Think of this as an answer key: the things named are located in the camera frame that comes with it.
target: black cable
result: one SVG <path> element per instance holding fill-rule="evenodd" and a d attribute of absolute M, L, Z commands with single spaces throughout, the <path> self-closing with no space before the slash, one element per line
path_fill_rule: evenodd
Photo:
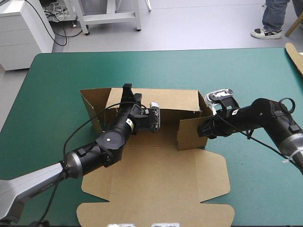
<path fill-rule="evenodd" d="M 69 36 L 64 36 L 64 35 L 58 34 L 58 33 L 56 33 L 56 32 L 54 32 L 54 33 L 55 33 L 56 35 L 58 35 L 58 36 L 61 36 L 61 37 L 72 38 L 72 37 L 76 37 L 76 36 L 80 35 L 81 32 L 82 32 L 82 30 L 79 31 L 79 33 L 77 33 L 77 34 L 75 34 L 75 35 L 69 35 Z"/>
<path fill-rule="evenodd" d="M 222 117 L 220 117 L 218 114 L 217 114 L 216 116 L 217 116 L 218 118 L 220 118 L 223 122 L 225 122 L 226 124 L 228 124 L 229 126 L 231 126 L 232 128 L 234 128 L 237 132 L 239 132 L 239 133 L 241 133 L 242 135 L 244 135 L 244 136 L 247 137 L 247 134 L 246 134 L 246 133 L 242 132 L 241 130 L 239 130 L 238 128 L 236 128 L 235 126 L 233 126 L 232 124 L 230 124 L 230 123 L 227 122 L 226 120 L 224 120 L 224 119 L 223 119 Z M 265 147 L 271 149 L 272 151 L 276 152 L 279 156 L 283 157 L 284 159 L 288 159 L 285 155 L 281 154 L 278 150 L 274 149 L 274 148 L 271 147 L 270 145 L 268 145 L 268 144 L 266 144 L 266 143 L 263 143 L 262 141 L 260 141 L 260 140 L 258 140 L 258 139 L 256 139 L 256 138 L 254 138 L 254 137 L 252 137 L 252 136 L 250 137 L 250 139 L 252 139 L 252 140 L 256 141 L 257 143 L 259 143 L 259 144 L 261 144 L 261 145 L 263 145 L 263 146 L 265 146 Z M 298 166 L 294 161 L 289 160 L 289 162 L 292 163 L 295 167 L 297 167 L 297 168 L 300 170 L 300 172 L 302 172 L 301 169 L 299 168 L 299 166 Z"/>
<path fill-rule="evenodd" d="M 78 127 L 78 128 L 77 128 L 77 129 L 68 137 L 68 139 L 65 141 L 64 147 L 63 147 L 63 156 L 64 156 L 64 157 L 63 157 L 63 159 L 64 159 L 63 165 L 64 165 L 64 166 L 66 165 L 66 146 L 67 146 L 67 143 L 69 142 L 69 140 L 70 140 L 70 139 L 71 139 L 71 138 L 72 138 L 72 137 L 73 137 L 81 128 L 83 128 L 87 123 L 89 123 L 89 122 L 92 121 L 94 118 L 96 118 L 99 114 L 103 113 L 104 111 L 108 110 L 108 109 L 111 108 L 111 107 L 114 107 L 114 106 L 116 106 L 116 105 L 121 105 L 121 104 L 137 104 L 137 105 L 143 106 L 144 109 L 147 109 L 146 106 L 144 106 L 143 104 L 140 104 L 140 103 L 136 103 L 136 102 L 122 102 L 122 103 L 115 103 L 115 104 L 112 104 L 112 105 L 106 107 L 105 109 L 101 110 L 101 111 L 98 112 L 97 114 L 95 114 L 92 118 L 90 118 L 89 120 L 87 120 L 86 122 L 84 122 L 80 127 Z M 39 219 L 39 221 L 34 225 L 34 227 L 38 227 L 38 225 L 40 225 L 41 222 L 43 221 L 43 219 L 46 217 L 46 215 L 47 215 L 47 213 L 48 213 L 48 211 L 49 211 L 49 209 L 50 209 L 50 206 L 51 206 L 51 204 L 52 204 L 52 202 L 53 202 L 53 198 L 54 198 L 55 193 L 56 193 L 56 191 L 57 191 L 59 182 L 60 182 L 60 180 L 61 180 L 61 178 L 62 178 L 63 173 L 65 172 L 65 170 L 66 170 L 66 167 L 64 167 L 63 170 L 61 171 L 61 173 L 60 173 L 60 175 L 59 175 L 59 177 L 58 177 L 58 179 L 57 179 L 57 181 L 56 181 L 56 184 L 55 184 L 55 186 L 54 186 L 54 189 L 53 189 L 51 198 L 50 198 L 50 200 L 48 201 L 48 204 L 47 204 L 47 206 L 46 206 L 46 209 L 45 209 L 45 211 L 44 211 L 42 217 L 41 217 L 41 218 Z"/>
<path fill-rule="evenodd" d="M 56 184 L 55 184 L 55 186 L 54 186 L 54 188 L 53 188 L 53 192 L 52 192 L 51 198 L 50 198 L 50 200 L 48 201 L 48 204 L 47 204 L 47 206 L 46 206 L 46 209 L 45 209 L 43 215 L 41 216 L 41 218 L 39 219 L 39 221 L 34 225 L 34 227 L 38 227 L 38 225 L 40 225 L 41 222 L 43 221 L 43 219 L 46 217 L 46 215 L 47 215 L 47 213 L 48 213 L 48 211 L 49 211 L 49 208 L 51 207 L 51 204 L 52 204 L 52 202 L 53 202 L 53 198 L 54 198 L 54 196 L 55 196 L 55 193 L 56 193 L 56 191 L 57 191 L 57 188 L 58 188 L 58 186 L 59 186 L 59 182 L 60 182 L 60 180 L 61 180 L 61 178 L 62 178 L 62 176 L 63 176 L 63 173 L 64 173 L 64 169 L 61 171 L 61 173 L 60 173 L 60 175 L 59 175 L 59 177 L 58 177 L 58 180 L 56 181 Z"/>
<path fill-rule="evenodd" d="M 44 27 L 45 27 L 45 29 L 46 29 L 48 35 L 51 37 L 51 39 L 52 39 L 57 45 L 59 45 L 59 46 L 65 46 L 65 45 L 67 44 L 67 37 L 65 38 L 65 44 L 60 44 L 60 43 L 56 42 L 55 39 L 54 39 L 54 38 L 51 36 L 51 34 L 49 33 L 49 31 L 48 31 L 48 29 L 47 29 L 47 27 L 46 27 L 44 21 L 42 20 L 40 14 L 39 14 L 38 11 L 35 9 L 35 7 L 34 7 L 28 0 L 24 0 L 24 1 L 26 1 L 26 2 L 34 9 L 34 11 L 36 12 L 36 14 L 39 16 L 40 20 L 42 21 L 42 23 L 43 23 L 43 25 L 44 25 Z"/>
<path fill-rule="evenodd" d="M 49 15 L 47 15 L 47 17 L 55 17 L 56 15 L 55 14 L 53 14 L 53 13 L 51 13 L 51 12 L 49 12 L 49 11 L 44 11 L 44 13 L 48 13 Z M 65 38 L 72 38 L 72 37 L 76 37 L 76 36 L 78 36 L 78 35 L 80 35 L 81 34 L 81 32 L 82 32 L 82 30 L 81 31 L 79 31 L 77 34 L 75 34 L 75 35 L 69 35 L 69 36 L 67 36 L 66 35 L 66 33 L 65 33 L 65 35 L 61 35 L 61 34 L 59 34 L 59 33 L 56 33 L 56 32 L 54 32 L 56 35 L 58 35 L 58 36 L 61 36 L 61 37 L 65 37 Z"/>

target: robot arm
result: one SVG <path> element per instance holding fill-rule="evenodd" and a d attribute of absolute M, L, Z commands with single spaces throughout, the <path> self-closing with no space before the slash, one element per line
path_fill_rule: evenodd
<path fill-rule="evenodd" d="M 78 178 L 121 160 L 123 148 L 131 134 L 139 130 L 158 132 L 160 109 L 151 103 L 141 108 L 141 94 L 133 94 L 131 84 L 123 86 L 121 104 L 114 122 L 92 143 L 66 154 L 66 164 L 56 163 L 24 176 L 0 180 L 0 227 L 19 222 L 24 204 L 60 180 Z"/>
<path fill-rule="evenodd" d="M 233 98 L 232 90 L 211 92 L 206 95 L 205 102 L 211 106 L 213 117 L 198 127 L 198 134 L 214 139 L 246 131 L 249 137 L 254 129 L 264 128 L 280 153 L 292 158 L 303 172 L 303 131 L 291 116 L 295 108 L 294 101 L 289 99 L 293 107 L 288 111 L 282 103 L 285 99 L 276 102 L 259 98 L 250 106 L 240 108 Z M 220 110 L 215 109 L 217 105 L 221 106 Z"/>

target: green table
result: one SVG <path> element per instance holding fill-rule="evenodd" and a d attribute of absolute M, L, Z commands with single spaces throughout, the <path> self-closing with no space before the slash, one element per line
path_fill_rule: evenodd
<path fill-rule="evenodd" d="M 40 54 L 0 133 L 0 179 L 61 160 L 65 139 L 88 118 L 79 90 L 124 83 L 202 94 L 229 87 L 241 106 L 259 97 L 292 97 L 293 116 L 303 125 L 303 82 L 283 48 Z M 68 149 L 96 136 L 88 125 Z M 254 136 L 273 145 L 262 129 Z M 226 158 L 231 192 L 209 202 L 232 205 L 234 225 L 303 224 L 303 177 L 291 164 L 239 134 L 210 140 L 206 149 Z M 50 193 L 26 204 L 21 225 L 40 218 Z M 98 201 L 81 191 L 81 179 L 69 179 L 60 184 L 47 219 L 52 225 L 78 225 L 77 206 Z"/>

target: cardboard box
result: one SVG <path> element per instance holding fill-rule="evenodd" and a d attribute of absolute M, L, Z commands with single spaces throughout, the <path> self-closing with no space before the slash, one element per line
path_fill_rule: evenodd
<path fill-rule="evenodd" d="M 198 147 L 207 138 L 197 134 L 198 125 L 211 110 L 196 90 L 132 89 L 142 93 L 142 104 L 158 102 L 158 133 L 140 131 L 128 140 L 122 160 L 99 168 L 83 178 L 82 190 L 110 202 L 83 203 L 77 216 L 83 227 L 154 223 L 179 223 L 181 227 L 231 225 L 234 211 L 225 204 L 200 204 L 230 190 L 224 157 Z M 121 88 L 80 91 L 92 117 L 120 102 Z M 110 109 L 92 122 L 101 132 L 116 114 Z"/>
<path fill-rule="evenodd" d="M 295 46 L 291 43 L 285 44 L 286 51 L 292 59 L 301 76 L 303 76 L 303 56 L 296 50 Z"/>

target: white cable tie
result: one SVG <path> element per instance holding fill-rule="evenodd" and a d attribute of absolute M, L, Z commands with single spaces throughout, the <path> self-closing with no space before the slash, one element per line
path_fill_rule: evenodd
<path fill-rule="evenodd" d="M 215 116 L 215 115 L 217 114 L 215 105 L 214 105 L 214 104 L 211 104 L 211 108 L 212 108 L 212 111 L 213 111 L 213 116 Z"/>
<path fill-rule="evenodd" d="M 283 160 L 282 162 L 283 163 L 288 163 L 289 161 L 292 161 L 293 160 L 293 156 L 295 156 L 300 151 L 301 151 L 301 149 L 298 149 L 298 150 L 294 151 L 290 156 L 286 156 L 287 159 Z"/>

